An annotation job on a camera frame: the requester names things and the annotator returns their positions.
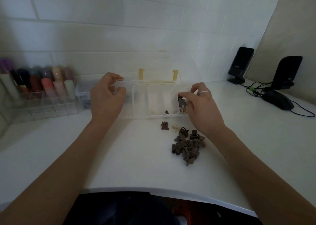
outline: speaker stand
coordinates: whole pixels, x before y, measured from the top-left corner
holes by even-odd
[[[243,77],[235,77],[234,79],[228,79],[227,81],[233,84],[242,84],[245,82],[245,79]]]

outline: black mouse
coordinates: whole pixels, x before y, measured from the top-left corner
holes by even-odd
[[[291,110],[294,108],[294,104],[289,100],[288,97],[275,90],[264,93],[261,98],[268,103],[281,108],[282,110]]]

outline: clear plastic organizer box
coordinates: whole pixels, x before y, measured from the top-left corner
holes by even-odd
[[[21,93],[21,100],[14,101],[6,95],[0,113],[8,123],[22,123],[52,117],[77,114],[75,100],[68,96],[49,97],[45,92]]]
[[[120,118],[150,118],[186,115],[181,111],[178,92],[189,91],[193,83],[201,81],[194,61],[187,57],[148,58],[142,61],[121,61],[114,72],[124,77],[116,81],[126,88],[125,104]],[[89,109],[90,89],[102,75],[77,81],[75,94],[84,109]]]

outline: white desk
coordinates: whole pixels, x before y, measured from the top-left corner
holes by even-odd
[[[207,86],[227,126],[316,206],[316,119],[282,111],[227,81]],[[316,106],[290,98],[316,111]],[[0,140],[2,207],[57,159],[90,119],[90,111],[83,111],[79,115],[11,125]],[[82,192],[149,191],[214,203],[255,216],[228,165],[210,141],[194,164],[186,167],[181,156],[171,153],[176,133],[161,130],[161,121],[117,120],[101,145]],[[188,117],[167,121],[193,129]]]

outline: black speaker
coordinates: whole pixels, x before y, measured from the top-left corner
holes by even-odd
[[[240,47],[230,69],[228,71],[229,75],[235,76],[234,79],[228,79],[228,82],[233,84],[242,84],[245,82],[243,78],[245,71],[252,59],[254,54],[253,48]]]
[[[265,88],[264,91],[289,89],[294,86],[293,80],[302,60],[302,56],[288,56],[283,58],[276,69],[271,86]]]

